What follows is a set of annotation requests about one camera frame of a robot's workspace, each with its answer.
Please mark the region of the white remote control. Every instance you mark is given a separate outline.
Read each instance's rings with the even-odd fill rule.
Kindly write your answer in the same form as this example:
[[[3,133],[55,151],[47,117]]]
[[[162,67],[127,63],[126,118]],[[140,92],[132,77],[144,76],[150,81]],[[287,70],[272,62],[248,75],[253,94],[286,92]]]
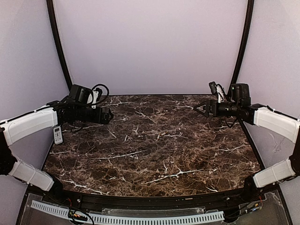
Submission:
[[[53,137],[54,137],[54,143],[56,145],[63,143],[63,136],[62,136],[61,126],[56,126],[53,129]]]

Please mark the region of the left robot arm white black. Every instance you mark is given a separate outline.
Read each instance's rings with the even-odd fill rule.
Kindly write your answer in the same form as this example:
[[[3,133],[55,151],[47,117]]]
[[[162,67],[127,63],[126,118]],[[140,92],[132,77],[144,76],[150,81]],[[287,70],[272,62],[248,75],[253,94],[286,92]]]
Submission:
[[[63,199],[63,185],[55,176],[43,172],[13,155],[9,148],[17,141],[46,128],[53,129],[54,143],[63,143],[61,126],[76,121],[108,124],[113,113],[99,104],[107,86],[97,84],[92,89],[74,84],[61,101],[52,101],[31,112],[0,122],[0,173],[12,176],[27,185],[33,185],[56,199]]]

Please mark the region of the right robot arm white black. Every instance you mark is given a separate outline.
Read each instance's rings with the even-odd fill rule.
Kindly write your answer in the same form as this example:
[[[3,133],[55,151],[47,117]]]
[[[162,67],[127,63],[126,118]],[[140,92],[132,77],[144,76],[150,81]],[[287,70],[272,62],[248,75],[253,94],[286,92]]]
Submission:
[[[245,178],[241,198],[249,201],[265,186],[298,177],[300,174],[299,119],[278,112],[268,105],[252,104],[248,84],[232,84],[227,95],[220,84],[210,82],[209,87],[217,100],[206,100],[195,105],[194,111],[205,117],[235,117],[250,125],[273,131],[295,145],[289,158]]]

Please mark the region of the black front rail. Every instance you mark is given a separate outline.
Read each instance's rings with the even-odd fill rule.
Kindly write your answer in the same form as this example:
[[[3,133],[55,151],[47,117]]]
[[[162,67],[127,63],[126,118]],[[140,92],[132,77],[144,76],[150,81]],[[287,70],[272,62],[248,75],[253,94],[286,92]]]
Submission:
[[[240,197],[241,189],[218,193],[175,197],[122,197],[63,191],[65,202],[86,211],[102,209],[175,210],[204,207],[207,210],[231,210],[246,203]]]

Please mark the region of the right black frame post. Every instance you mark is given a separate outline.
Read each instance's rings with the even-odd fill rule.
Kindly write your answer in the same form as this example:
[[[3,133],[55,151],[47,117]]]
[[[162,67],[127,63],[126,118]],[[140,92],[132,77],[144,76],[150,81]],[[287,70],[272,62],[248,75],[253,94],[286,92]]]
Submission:
[[[243,26],[243,32],[241,36],[241,42],[240,42],[240,47],[239,47],[239,52],[237,55],[237,60],[236,64],[234,67],[232,79],[231,79],[231,84],[234,84],[237,82],[241,65],[243,62],[247,42],[248,42],[248,36],[250,32],[250,27],[251,27],[251,21],[252,21],[252,15],[253,15],[253,10],[254,10],[254,0],[248,0],[247,1],[247,9],[246,9],[246,15],[245,15],[245,21],[244,21],[244,26]]]

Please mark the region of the black frame post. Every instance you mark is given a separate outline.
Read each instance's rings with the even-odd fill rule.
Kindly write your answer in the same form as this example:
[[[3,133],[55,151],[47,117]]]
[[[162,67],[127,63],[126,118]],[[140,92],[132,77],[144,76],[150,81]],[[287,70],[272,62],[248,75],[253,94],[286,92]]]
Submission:
[[[67,62],[65,59],[64,51],[62,48],[61,40],[60,40],[60,34],[59,34],[59,29],[57,25],[57,20],[56,20],[56,14],[55,14],[55,9],[54,9],[54,1],[53,0],[46,0],[46,5],[47,5],[47,11],[48,11],[48,16],[49,16],[49,21],[50,21],[50,26],[52,30],[52,36],[54,39],[57,55],[59,58],[60,66],[63,72],[64,80],[66,82],[68,90],[71,89],[73,83],[71,80],[71,76],[68,70]]]
[[[248,0],[247,1],[247,9],[246,9],[246,15],[245,15],[245,21],[244,21],[244,26],[243,26],[243,32],[241,36],[241,42],[240,42],[240,47],[239,47],[239,52],[237,55],[237,60],[236,64],[234,67],[232,79],[231,79],[231,84],[234,84],[237,82],[241,65],[243,62],[247,42],[248,42],[248,36],[250,32],[250,27],[251,27],[251,21],[252,21],[252,15],[253,15],[253,10],[254,10],[254,0]]]

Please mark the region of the left black frame post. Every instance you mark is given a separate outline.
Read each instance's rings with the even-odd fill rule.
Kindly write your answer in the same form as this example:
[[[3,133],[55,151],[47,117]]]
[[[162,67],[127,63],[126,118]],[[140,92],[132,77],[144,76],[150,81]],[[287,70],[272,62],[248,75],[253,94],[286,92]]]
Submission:
[[[55,9],[54,9],[54,1],[53,0],[46,0],[46,5],[47,5],[47,11],[48,11],[48,16],[49,16],[49,21],[50,21],[50,26],[52,30],[52,36],[54,39],[57,55],[59,58],[60,66],[63,72],[64,80],[66,82],[68,90],[71,89],[73,83],[71,80],[71,76],[68,70],[67,62],[65,59],[64,51],[62,48],[61,40],[60,40],[60,34],[59,34],[59,29],[57,25],[57,20],[56,20],[56,14],[55,14]]]

